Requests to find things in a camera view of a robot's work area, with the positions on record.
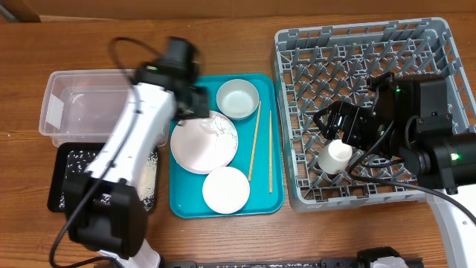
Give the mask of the small pink bowl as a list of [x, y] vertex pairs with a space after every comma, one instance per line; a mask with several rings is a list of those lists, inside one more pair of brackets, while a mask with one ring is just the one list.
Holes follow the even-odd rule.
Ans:
[[246, 175], [235, 167], [221, 167], [204, 180], [202, 196], [205, 204], [218, 214], [233, 214], [245, 206], [250, 197]]

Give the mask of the grey bowl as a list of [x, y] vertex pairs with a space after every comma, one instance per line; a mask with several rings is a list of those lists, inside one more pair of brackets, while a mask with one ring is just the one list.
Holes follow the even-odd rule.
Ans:
[[227, 117], [242, 120], [259, 106], [257, 88], [247, 80], [233, 79], [223, 83], [216, 93], [216, 104]]

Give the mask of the white cup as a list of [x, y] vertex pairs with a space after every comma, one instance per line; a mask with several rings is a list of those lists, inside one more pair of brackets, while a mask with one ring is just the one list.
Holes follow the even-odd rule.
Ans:
[[350, 145], [341, 139], [333, 140], [319, 151], [318, 166], [323, 172], [336, 175], [347, 167], [352, 154]]

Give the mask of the large white plate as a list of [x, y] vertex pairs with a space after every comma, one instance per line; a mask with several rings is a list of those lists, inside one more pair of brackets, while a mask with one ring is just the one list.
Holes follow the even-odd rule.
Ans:
[[208, 174], [228, 165], [239, 139], [234, 124], [223, 114], [181, 121], [174, 127], [170, 149], [175, 161], [191, 173]]

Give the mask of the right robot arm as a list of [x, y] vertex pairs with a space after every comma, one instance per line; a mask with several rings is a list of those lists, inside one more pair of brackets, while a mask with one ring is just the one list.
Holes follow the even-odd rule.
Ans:
[[[397, 77], [393, 72], [367, 79], [375, 92], [372, 107], [335, 101], [313, 115], [324, 138], [338, 132], [359, 150], [348, 175], [357, 181], [411, 188], [425, 193], [437, 220], [450, 267], [475, 266], [475, 134], [453, 132], [447, 83], [439, 74]], [[415, 185], [353, 173], [370, 155], [402, 163]]]

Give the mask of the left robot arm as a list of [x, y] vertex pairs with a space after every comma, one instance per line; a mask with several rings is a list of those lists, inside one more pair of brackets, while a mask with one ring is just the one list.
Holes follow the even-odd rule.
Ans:
[[159, 134], [171, 121], [207, 118], [207, 90], [195, 85], [199, 77], [197, 48], [188, 40], [171, 36], [161, 53], [150, 45], [137, 45], [156, 58], [129, 73], [115, 46], [108, 44], [112, 61], [122, 71], [131, 92], [122, 114], [96, 159], [82, 173], [70, 173], [63, 183], [66, 223], [51, 246], [49, 262], [67, 235], [98, 256], [75, 265], [108, 261], [113, 267], [163, 267], [164, 260], [145, 238], [148, 214], [137, 187]]

